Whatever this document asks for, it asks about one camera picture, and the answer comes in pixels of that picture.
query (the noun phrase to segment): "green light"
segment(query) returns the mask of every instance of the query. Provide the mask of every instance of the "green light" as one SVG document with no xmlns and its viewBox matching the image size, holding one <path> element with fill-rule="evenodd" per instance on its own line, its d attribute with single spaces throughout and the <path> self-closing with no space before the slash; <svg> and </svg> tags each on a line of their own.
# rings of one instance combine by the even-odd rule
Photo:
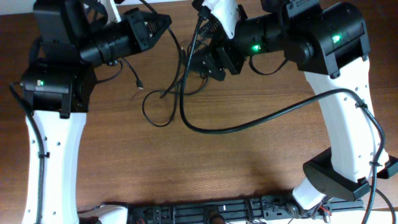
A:
<svg viewBox="0 0 398 224">
<path fill-rule="evenodd" d="M 260 45 L 255 45 L 255 46 L 252 47 L 252 49 L 254 51 L 258 51 L 258 50 L 261 50 L 261 47 L 260 47 Z"/>
<path fill-rule="evenodd" d="M 340 39 L 341 39 L 341 36 L 340 36 L 340 35 L 335 35 L 334 37 L 332 37 L 332 40 L 333 40 L 333 43 L 334 43 L 334 44 L 337 43 L 337 42 L 339 42 Z"/>
</svg>

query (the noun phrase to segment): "wooden surface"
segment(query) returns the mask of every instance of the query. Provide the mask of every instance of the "wooden surface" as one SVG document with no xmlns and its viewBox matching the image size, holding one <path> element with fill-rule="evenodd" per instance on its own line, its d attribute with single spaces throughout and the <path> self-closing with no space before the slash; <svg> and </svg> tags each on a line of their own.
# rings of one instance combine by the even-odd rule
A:
<svg viewBox="0 0 398 224">
<path fill-rule="evenodd" d="M 329 7 L 337 1 L 322 1 Z M 387 135 L 388 152 L 398 156 L 398 25 L 395 0 L 351 1 L 363 12 L 371 40 L 370 88 L 376 118 Z M 249 17 L 264 14 L 259 1 L 240 1 Z M 155 4 L 170 14 L 172 29 L 187 46 L 197 19 L 190 1 Z M 131 7 L 122 7 L 121 11 Z M 29 143 L 24 114 L 8 84 L 27 68 L 29 47 L 39 31 L 32 14 L 0 17 L 0 222 L 20 223 L 25 208 Z M 166 128 L 155 128 L 143 117 L 141 103 L 151 90 L 164 89 L 177 67 L 177 51 L 165 34 L 150 51 L 127 58 L 145 90 L 138 91 L 125 69 L 113 82 L 95 87 L 78 160 L 76 201 L 86 210 L 106 201 L 132 203 L 191 202 L 275 194 L 291 190 L 304 177 L 302 164 L 329 147 L 318 104 L 266 124 L 227 135 L 204 135 L 186 128 L 177 113 Z M 271 71 L 283 53 L 256 57 L 261 71 Z M 117 68 L 96 69 L 98 78 Z M 189 89 L 200 84 L 192 76 Z M 302 72 L 288 63 L 278 74 L 261 77 L 245 64 L 240 75 L 186 98 L 189 120 L 199 127 L 223 128 L 264 116 L 313 95 Z M 148 99 L 156 122 L 167 120 L 172 98 Z M 378 187 L 398 205 L 398 176 Z M 376 197 L 376 207 L 385 207 Z"/>
</svg>

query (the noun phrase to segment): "white plastic part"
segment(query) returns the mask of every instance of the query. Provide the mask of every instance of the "white plastic part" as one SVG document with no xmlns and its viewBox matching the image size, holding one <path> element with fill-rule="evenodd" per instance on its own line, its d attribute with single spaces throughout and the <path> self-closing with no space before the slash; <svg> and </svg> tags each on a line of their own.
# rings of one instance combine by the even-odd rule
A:
<svg viewBox="0 0 398 224">
<path fill-rule="evenodd" d="M 126 224 L 128 209 L 121 205 L 103 205 L 79 214 L 80 218 L 98 217 L 102 224 Z"/>
<path fill-rule="evenodd" d="M 336 79 L 312 72 L 305 72 L 305 78 L 315 94 L 337 88 L 355 91 L 365 101 L 369 111 L 373 114 L 369 91 L 369 68 L 369 59 L 367 58 L 364 61 L 360 57 L 342 67 L 340 77 Z M 356 102 L 346 93 L 328 96 L 320 100 L 319 104 L 330 138 L 333 169 L 353 182 L 357 182 L 358 179 L 363 177 L 370 178 L 372 173 L 369 162 L 373 160 L 373 155 L 375 155 L 380 143 L 377 129 L 361 108 L 355 107 Z M 382 166 L 378 167 L 377 171 L 382 170 L 388 160 L 388 154 L 383 151 L 379 159 Z M 304 209 L 312 208 L 315 203 L 312 198 L 319 198 L 322 195 L 315 191 L 312 186 L 309 187 L 308 183 L 308 180 L 304 180 L 293 191 L 296 201 Z"/>
<path fill-rule="evenodd" d="M 35 111 L 34 120 L 43 138 L 45 159 L 42 223 L 79 223 L 76 209 L 76 170 L 86 113 L 60 119 L 53 111 Z M 39 146 L 28 119 L 30 162 L 27 201 L 22 223 L 36 221 L 39 183 Z"/>
<path fill-rule="evenodd" d="M 204 0 L 202 6 L 207 6 L 211 13 L 220 21 L 229 39 L 235 36 L 235 27 L 239 17 L 239 9 L 235 0 Z"/>
<path fill-rule="evenodd" d="M 114 0 L 100 0 L 101 4 L 105 7 L 106 12 L 108 13 L 108 21 L 107 24 L 111 22 L 120 22 L 121 18 L 119 15 L 119 11 L 114 3 Z"/>
</svg>

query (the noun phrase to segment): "wooden table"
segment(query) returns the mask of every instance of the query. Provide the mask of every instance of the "wooden table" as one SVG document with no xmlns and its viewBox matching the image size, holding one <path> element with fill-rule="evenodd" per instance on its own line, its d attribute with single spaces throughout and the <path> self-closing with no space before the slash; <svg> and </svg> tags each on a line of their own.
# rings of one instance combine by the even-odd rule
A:
<svg viewBox="0 0 398 224">
<path fill-rule="evenodd" d="M 337 1 L 322 1 L 329 7 Z M 398 156 L 398 2 L 351 1 L 363 12 L 372 52 L 370 88 L 376 118 L 387 134 L 388 152 Z M 259 1 L 240 1 L 249 17 L 261 16 Z M 190 1 L 154 4 L 170 14 L 172 29 L 187 46 L 197 20 Z M 132 6 L 121 7 L 121 12 Z M 39 35 L 34 16 L 0 17 L 0 222 L 20 223 L 25 209 L 29 143 L 24 114 L 12 99 L 8 84 L 19 80 L 28 64 L 32 41 Z M 226 135 L 204 135 L 184 126 L 177 113 L 166 128 L 155 128 L 143 117 L 141 103 L 152 90 L 167 88 L 177 67 L 177 51 L 166 33 L 143 54 L 127 58 L 145 90 L 125 69 L 112 82 L 98 85 L 78 160 L 76 200 L 79 210 L 106 201 L 131 203 L 192 202 L 276 194 L 293 189 L 304 178 L 302 164 L 329 147 L 318 104 L 254 128 Z M 271 71 L 283 53 L 259 55 L 259 70 Z M 118 68 L 96 69 L 98 78 Z M 188 80 L 195 89 L 200 79 Z M 187 97 L 185 109 L 197 126 L 222 128 L 248 122 L 313 96 L 302 72 L 289 62 L 278 74 L 261 77 L 246 64 L 240 75 L 211 80 L 200 94 Z M 156 122 L 168 119 L 172 96 L 148 99 L 147 112 Z M 379 189 L 398 205 L 398 176 L 380 180 Z M 386 207 L 377 196 L 375 207 Z"/>
</svg>

